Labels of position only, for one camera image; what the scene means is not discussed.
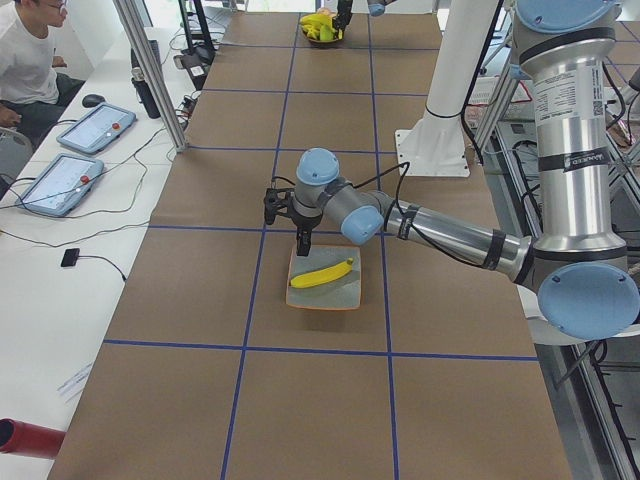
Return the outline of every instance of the man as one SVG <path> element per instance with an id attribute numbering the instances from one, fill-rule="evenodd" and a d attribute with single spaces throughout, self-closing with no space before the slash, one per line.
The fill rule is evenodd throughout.
<path id="1" fill-rule="evenodd" d="M 83 83 L 54 68 L 49 27 L 61 27 L 67 0 L 15 0 L 0 7 L 0 126 L 17 127 L 37 147 Z"/>

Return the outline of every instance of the white desk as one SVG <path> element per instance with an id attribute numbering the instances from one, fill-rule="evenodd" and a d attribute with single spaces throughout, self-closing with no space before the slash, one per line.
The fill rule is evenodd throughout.
<path id="1" fill-rule="evenodd" d="M 162 59 L 174 31 L 150 29 Z M 169 54 L 164 64 L 167 89 L 174 106 L 194 91 L 185 71 L 178 71 Z M 138 103 L 131 85 L 130 46 L 126 35 L 115 42 L 91 75 L 62 119 L 78 119 L 88 110 L 81 105 L 89 93 L 136 113 L 138 120 L 120 139 L 96 155 L 112 168 L 129 157 L 163 127 L 151 120 Z M 22 177 L 33 177 L 60 152 L 55 140 L 67 125 L 55 127 L 27 164 Z M 142 188 L 124 213 L 96 213 L 84 218 L 49 219 L 22 209 L 0 210 L 0 229 L 37 241 L 60 244 L 100 230 L 140 224 L 149 219 L 171 168 L 166 158 L 172 148 L 169 135 L 161 132 L 137 156 L 148 168 Z M 104 175 L 100 183 L 70 217 L 100 210 L 121 210 L 131 204 L 144 168 L 131 159 Z M 16 187 L 21 192 L 27 183 Z M 11 205 L 8 192 L 0 206 Z M 146 228 L 129 228 L 74 243 L 81 255 L 104 256 L 128 274 Z M 66 430 L 80 395 L 67 403 L 57 388 L 95 359 L 124 283 L 119 273 L 103 260 L 80 259 L 63 269 L 60 261 L 68 247 L 36 246 L 0 234 L 0 418 L 14 418 Z M 38 480 L 47 477 L 52 461 L 16 455 L 0 455 L 0 478 Z"/>

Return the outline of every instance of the red cup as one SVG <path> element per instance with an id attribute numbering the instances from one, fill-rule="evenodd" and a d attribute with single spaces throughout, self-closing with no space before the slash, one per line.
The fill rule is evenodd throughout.
<path id="1" fill-rule="evenodd" d="M 5 418 L 0 420 L 0 453 L 54 459 L 65 432 Z"/>

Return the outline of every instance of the black mouse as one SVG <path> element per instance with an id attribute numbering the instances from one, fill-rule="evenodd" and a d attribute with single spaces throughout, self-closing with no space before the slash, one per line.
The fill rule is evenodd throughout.
<path id="1" fill-rule="evenodd" d="M 100 105 L 102 102 L 104 102 L 104 97 L 102 95 L 90 93 L 82 99 L 82 106 L 86 108 L 93 108 L 96 105 Z"/>

